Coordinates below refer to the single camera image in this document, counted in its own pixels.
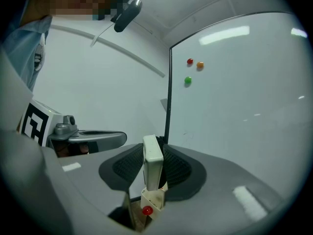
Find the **ceiling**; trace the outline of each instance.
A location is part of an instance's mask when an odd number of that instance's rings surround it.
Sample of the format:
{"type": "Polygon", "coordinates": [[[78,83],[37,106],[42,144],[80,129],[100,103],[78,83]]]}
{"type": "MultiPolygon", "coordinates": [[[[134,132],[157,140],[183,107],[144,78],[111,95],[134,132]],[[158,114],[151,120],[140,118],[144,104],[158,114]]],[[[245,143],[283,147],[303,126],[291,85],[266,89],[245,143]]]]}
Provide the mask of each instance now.
{"type": "MultiPolygon", "coordinates": [[[[212,6],[219,1],[221,0],[142,0],[143,7],[135,21],[168,46],[174,44],[173,41],[177,41],[177,39],[180,38],[177,36],[175,39],[168,40],[167,37],[169,34],[171,34],[171,31],[175,30],[180,23],[187,20],[188,18],[191,18],[198,11],[212,6]]],[[[263,1],[265,2],[262,2],[262,5],[265,6],[266,4],[264,3],[267,2],[266,0],[263,1]]],[[[270,10],[274,10],[277,7],[276,5],[272,4],[273,3],[271,3],[271,7],[269,7],[270,10]]],[[[262,5],[259,5],[259,8],[255,8],[254,10],[262,10],[262,5]]],[[[202,14],[201,19],[194,18],[194,21],[202,21],[202,23],[199,24],[199,27],[202,28],[203,25],[215,23],[215,20],[221,20],[235,16],[237,13],[235,10],[237,8],[237,10],[239,10],[239,14],[245,14],[246,10],[251,11],[251,7],[253,6],[253,0],[247,0],[247,4],[242,4],[241,0],[238,2],[236,2],[236,0],[234,2],[232,2],[232,0],[224,0],[223,7],[216,8],[214,13],[210,13],[210,15],[205,16],[205,18],[203,18],[202,14]]],[[[197,28],[197,26],[192,27],[192,30],[197,31],[199,29],[200,28],[197,28]]],[[[181,38],[184,38],[185,36],[186,34],[181,32],[181,38]]]]}

